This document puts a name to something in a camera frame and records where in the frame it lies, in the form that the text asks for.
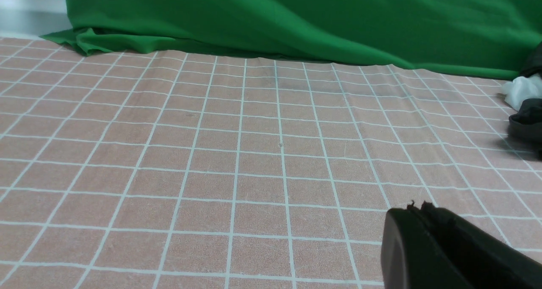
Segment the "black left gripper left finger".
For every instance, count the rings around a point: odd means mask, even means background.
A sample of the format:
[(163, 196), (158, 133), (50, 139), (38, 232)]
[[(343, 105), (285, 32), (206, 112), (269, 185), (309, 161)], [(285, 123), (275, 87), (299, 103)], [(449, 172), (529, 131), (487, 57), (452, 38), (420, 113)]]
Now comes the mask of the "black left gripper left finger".
[(421, 217), (391, 208), (385, 218), (381, 270), (386, 289), (471, 289), (428, 232)]

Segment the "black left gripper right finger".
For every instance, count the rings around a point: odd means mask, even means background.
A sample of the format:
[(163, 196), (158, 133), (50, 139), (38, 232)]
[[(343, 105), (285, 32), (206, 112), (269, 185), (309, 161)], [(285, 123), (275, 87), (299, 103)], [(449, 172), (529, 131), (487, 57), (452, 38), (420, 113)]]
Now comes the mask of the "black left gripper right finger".
[(541, 264), (447, 208), (424, 202), (420, 213), (453, 266), (475, 289), (540, 289)]

